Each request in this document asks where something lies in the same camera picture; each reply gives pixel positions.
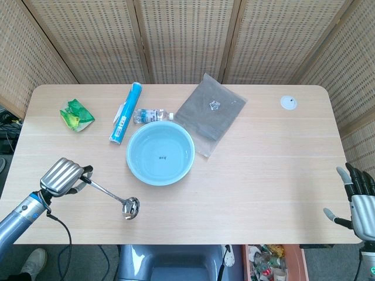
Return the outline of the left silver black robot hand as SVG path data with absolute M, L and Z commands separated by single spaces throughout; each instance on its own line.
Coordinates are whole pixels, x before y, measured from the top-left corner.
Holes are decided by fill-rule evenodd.
M 40 187 L 53 197 L 76 194 L 86 186 L 82 176 L 90 178 L 93 173 L 91 165 L 81 167 L 77 163 L 62 157 L 41 178 Z

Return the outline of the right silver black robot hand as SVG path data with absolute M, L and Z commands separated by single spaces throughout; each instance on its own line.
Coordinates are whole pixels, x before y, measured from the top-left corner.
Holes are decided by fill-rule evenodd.
M 330 209 L 323 212 L 337 225 L 354 231 L 363 242 L 374 242 L 374 178 L 365 171 L 353 167 L 350 163 L 345 168 L 337 167 L 349 201 L 351 219 L 346 220 L 334 215 Z

